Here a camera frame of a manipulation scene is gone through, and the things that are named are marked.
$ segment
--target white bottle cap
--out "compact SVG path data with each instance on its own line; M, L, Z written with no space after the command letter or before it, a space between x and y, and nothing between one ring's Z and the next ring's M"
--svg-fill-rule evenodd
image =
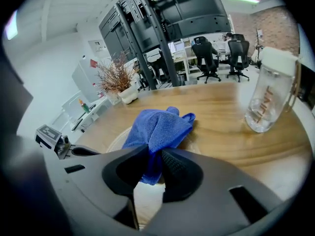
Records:
M295 63L298 57L294 56L291 52L265 47L262 53L261 62L263 65L285 75L295 76Z

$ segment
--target clear plastic bottle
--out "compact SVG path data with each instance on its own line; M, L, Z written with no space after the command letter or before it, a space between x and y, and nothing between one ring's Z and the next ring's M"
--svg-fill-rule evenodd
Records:
M296 61L290 52L264 48L256 89L245 114L253 131L266 132L279 118L291 91Z

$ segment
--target ceiling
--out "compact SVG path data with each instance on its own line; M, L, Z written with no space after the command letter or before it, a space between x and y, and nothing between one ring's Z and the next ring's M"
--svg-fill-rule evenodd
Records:
M79 22L101 20L117 1L26 0L17 13L18 35L10 41L3 40L4 45L19 53L38 43L76 32ZM222 2L223 5L228 3L227 0Z

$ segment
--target metal pole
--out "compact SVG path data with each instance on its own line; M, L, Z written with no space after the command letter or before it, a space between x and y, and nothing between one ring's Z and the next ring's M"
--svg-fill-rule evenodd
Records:
M118 16L119 16L119 19L120 19L120 22L122 23L122 26L123 28L125 29L126 31L126 34L128 36L128 39L129 41L131 41L130 45L132 45L134 51L136 52L136 56L138 58L138 61L139 61L139 64L140 64L140 69L142 69L148 83L149 83L149 87L152 89L152 90L156 90L156 85L154 83L154 80L152 78L152 75L151 75L151 71L149 70L148 68L148 65L147 65L147 62L145 61L143 55L142 55L142 52L141 52L141 49L140 49L140 46L139 46L139 43L138 41L136 40L131 28L130 28L130 25L128 24L128 21L125 17L125 14L122 10L122 8L120 7L120 4L117 3L115 5L115 9L118 13Z
M171 78L173 87L177 87L179 85L174 60L172 58L171 51L168 48L168 43L166 41L161 22L158 20L158 16L154 9L150 6L149 0L140 0L142 6L144 7L147 16L153 26L154 31L156 32L157 39L159 40L161 50L163 52L163 56L166 62L166 66L168 69L169 76Z

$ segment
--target white desk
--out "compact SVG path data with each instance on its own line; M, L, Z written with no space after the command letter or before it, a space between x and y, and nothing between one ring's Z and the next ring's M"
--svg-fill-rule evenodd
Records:
M82 125L86 124L89 120L93 120L95 121L99 116L96 114L97 111L100 109L100 107L102 105L104 105L104 103L107 101L107 97L106 96L103 96L102 98L94 101L91 103L91 106L93 106L94 104L96 104L96 106L87 114L85 113L80 119L82 119L82 121L80 122L80 124L75 128L75 124L70 124L70 129L72 132L76 131L76 130L80 130Z

